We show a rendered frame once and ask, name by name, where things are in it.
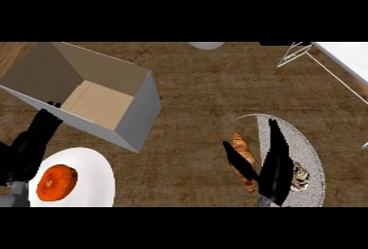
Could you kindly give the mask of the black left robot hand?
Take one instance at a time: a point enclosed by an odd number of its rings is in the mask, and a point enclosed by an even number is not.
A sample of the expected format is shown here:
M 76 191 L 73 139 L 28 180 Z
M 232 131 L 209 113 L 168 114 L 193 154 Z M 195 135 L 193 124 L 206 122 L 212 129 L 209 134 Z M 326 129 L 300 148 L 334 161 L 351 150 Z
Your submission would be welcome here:
M 16 181 L 28 182 L 35 176 L 45 146 L 62 122 L 45 109 L 39 109 L 11 145 L 0 142 L 0 186 Z

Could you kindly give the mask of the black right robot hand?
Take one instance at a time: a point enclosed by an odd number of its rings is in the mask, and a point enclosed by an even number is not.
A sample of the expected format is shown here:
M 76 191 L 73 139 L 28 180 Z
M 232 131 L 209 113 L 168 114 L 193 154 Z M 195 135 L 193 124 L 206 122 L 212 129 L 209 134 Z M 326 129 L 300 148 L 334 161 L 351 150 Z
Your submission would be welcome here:
M 282 135 L 277 122 L 269 120 L 270 149 L 266 155 L 260 173 L 255 173 L 251 164 L 236 152 L 227 141 L 223 142 L 227 161 L 246 180 L 258 184 L 258 194 L 272 197 L 282 205 L 289 194 L 292 178 L 292 161 L 289 158 L 289 145 Z

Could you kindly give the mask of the grey oval placemat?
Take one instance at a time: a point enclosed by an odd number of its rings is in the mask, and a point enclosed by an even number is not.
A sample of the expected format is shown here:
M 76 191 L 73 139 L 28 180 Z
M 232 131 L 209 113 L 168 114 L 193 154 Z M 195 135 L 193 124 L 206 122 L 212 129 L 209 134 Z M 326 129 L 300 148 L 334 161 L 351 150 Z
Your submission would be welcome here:
M 255 132 L 258 146 L 251 148 L 255 156 L 255 168 L 263 165 L 270 149 L 270 127 L 269 121 L 274 120 L 289 145 L 289 158 L 308 173 L 306 187 L 292 189 L 283 202 L 283 207 L 320 207 L 325 200 L 325 173 L 316 151 L 304 135 L 297 128 L 280 118 L 267 114 L 248 114 L 233 120 L 233 131 L 240 133 L 245 140 L 249 140 L 249 130 Z

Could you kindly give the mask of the golden brown croissant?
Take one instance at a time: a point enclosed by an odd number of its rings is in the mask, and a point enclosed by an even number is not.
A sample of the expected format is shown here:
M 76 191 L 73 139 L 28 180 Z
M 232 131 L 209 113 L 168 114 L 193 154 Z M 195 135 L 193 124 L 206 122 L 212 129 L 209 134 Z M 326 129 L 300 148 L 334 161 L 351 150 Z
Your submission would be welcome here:
M 240 134 L 236 131 L 233 132 L 233 148 L 236 152 L 240 154 L 240 156 L 245 158 L 248 163 L 251 164 L 251 167 L 255 167 L 255 160 L 249 152 L 245 139 L 242 138 Z M 252 194 L 255 191 L 255 181 L 246 180 L 245 177 L 239 174 L 236 169 L 235 169 L 235 174 L 239 178 L 240 183 L 245 186 L 246 192 Z

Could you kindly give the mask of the brown and white cupcake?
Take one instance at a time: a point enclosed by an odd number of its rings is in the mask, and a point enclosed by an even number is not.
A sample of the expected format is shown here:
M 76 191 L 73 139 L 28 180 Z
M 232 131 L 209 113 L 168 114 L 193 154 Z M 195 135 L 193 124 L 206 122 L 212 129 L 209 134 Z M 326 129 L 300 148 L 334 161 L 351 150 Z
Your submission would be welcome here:
M 289 189 L 294 192 L 300 192 L 306 189 L 307 184 L 308 184 L 308 172 L 301 167 L 300 163 L 295 162 L 292 164 L 292 178 L 291 178 Z

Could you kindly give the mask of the orange persimmon fruit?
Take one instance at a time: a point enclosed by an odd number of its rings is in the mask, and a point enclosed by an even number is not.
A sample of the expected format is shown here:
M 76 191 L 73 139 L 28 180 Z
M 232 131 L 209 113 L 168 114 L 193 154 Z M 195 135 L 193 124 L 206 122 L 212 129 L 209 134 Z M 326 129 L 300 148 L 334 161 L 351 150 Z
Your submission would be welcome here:
M 37 197 L 42 201 L 56 201 L 71 193 L 78 181 L 78 172 L 66 165 L 47 168 L 37 184 Z

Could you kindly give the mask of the white plate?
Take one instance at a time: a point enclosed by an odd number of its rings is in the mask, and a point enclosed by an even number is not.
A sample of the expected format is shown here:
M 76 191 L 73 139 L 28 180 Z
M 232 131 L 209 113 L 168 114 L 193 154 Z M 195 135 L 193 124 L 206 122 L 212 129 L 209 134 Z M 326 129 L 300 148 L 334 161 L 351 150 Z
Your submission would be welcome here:
M 71 167 L 78 173 L 75 187 L 62 200 L 42 201 L 35 193 L 37 184 L 47 168 L 56 164 Z M 115 177 L 109 162 L 91 149 L 65 149 L 42 160 L 37 174 L 28 181 L 31 207 L 110 207 L 115 198 Z

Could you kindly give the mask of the open grey wooden drawer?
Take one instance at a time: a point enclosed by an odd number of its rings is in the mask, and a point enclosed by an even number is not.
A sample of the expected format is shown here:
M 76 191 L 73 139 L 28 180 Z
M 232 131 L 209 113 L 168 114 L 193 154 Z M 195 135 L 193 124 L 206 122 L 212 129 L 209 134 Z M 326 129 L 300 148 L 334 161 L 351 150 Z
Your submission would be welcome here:
M 139 152 L 161 111 L 149 69 L 65 42 L 42 42 L 0 89 L 66 125 Z

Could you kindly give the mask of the white round object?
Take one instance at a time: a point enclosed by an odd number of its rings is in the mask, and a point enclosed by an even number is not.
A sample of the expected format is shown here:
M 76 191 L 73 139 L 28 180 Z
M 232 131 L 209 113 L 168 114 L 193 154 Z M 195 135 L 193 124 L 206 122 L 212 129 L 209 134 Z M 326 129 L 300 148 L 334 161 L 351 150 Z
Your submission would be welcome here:
M 215 50 L 224 45 L 223 42 L 189 42 L 189 44 L 199 50 L 205 51 Z

